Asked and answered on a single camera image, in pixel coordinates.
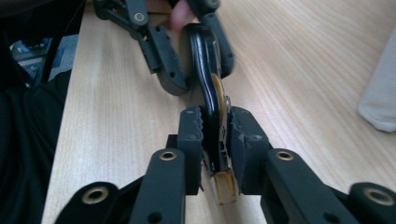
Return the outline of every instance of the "wood grain surface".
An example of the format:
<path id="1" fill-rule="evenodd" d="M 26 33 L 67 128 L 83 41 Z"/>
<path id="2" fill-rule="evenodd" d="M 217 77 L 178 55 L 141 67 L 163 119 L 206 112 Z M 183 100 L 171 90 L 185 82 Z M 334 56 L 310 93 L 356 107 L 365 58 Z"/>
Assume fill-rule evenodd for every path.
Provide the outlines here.
<path id="1" fill-rule="evenodd" d="M 296 151 L 343 192 L 362 181 L 396 190 L 396 133 L 357 112 L 395 27 L 396 1 L 224 0 L 219 16 L 235 55 L 224 88 L 274 147 Z M 87 184 L 122 188 L 143 175 L 177 133 L 183 108 L 149 74 L 137 42 L 87 5 L 43 223 Z M 219 206 L 210 188 L 187 197 L 186 209 L 186 223 L 265 222 L 260 197 Z"/>

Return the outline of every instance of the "black cable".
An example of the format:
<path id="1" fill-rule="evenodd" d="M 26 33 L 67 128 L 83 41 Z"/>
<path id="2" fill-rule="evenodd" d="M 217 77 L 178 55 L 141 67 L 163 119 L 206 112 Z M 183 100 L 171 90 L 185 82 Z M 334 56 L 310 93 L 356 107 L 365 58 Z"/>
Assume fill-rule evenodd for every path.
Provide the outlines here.
<path id="1" fill-rule="evenodd" d="M 43 66 L 41 83 L 47 83 L 50 80 L 50 70 L 52 69 L 52 64 L 55 59 L 56 52 L 58 51 L 61 40 L 64 37 L 64 35 L 67 33 L 70 24 L 72 24 L 77 14 L 83 9 L 83 6 L 85 6 L 85 0 L 80 1 L 79 4 L 78 2 L 76 2 L 75 5 L 71 6 L 71 9 L 69 10 L 70 12 L 66 15 L 63 24 L 61 24 L 58 34 L 52 38 L 49 45 L 49 52 L 47 53 L 46 61 L 44 62 L 44 66 Z"/>

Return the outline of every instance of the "brass insert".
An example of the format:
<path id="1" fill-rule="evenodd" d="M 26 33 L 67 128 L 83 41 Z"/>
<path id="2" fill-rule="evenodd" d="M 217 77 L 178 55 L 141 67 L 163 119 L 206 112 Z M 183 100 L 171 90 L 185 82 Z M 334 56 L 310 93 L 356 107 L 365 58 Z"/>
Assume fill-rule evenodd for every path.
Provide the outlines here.
<path id="1" fill-rule="evenodd" d="M 367 188 L 363 191 L 363 193 L 368 199 L 375 203 L 385 206 L 393 206 L 395 204 L 394 199 L 380 189 Z"/>
<path id="2" fill-rule="evenodd" d="M 85 204 L 95 204 L 103 201 L 108 196 L 108 189 L 106 187 L 94 187 L 82 196 L 82 201 Z"/>
<path id="3" fill-rule="evenodd" d="M 177 157 L 177 154 L 172 151 L 167 151 L 160 155 L 160 159 L 163 161 L 171 161 L 171 160 L 174 160 L 176 157 Z"/>
<path id="4" fill-rule="evenodd" d="M 282 161 L 292 161 L 294 160 L 293 154 L 287 152 L 287 151 L 278 151 L 276 153 L 276 156 L 280 158 Z"/>

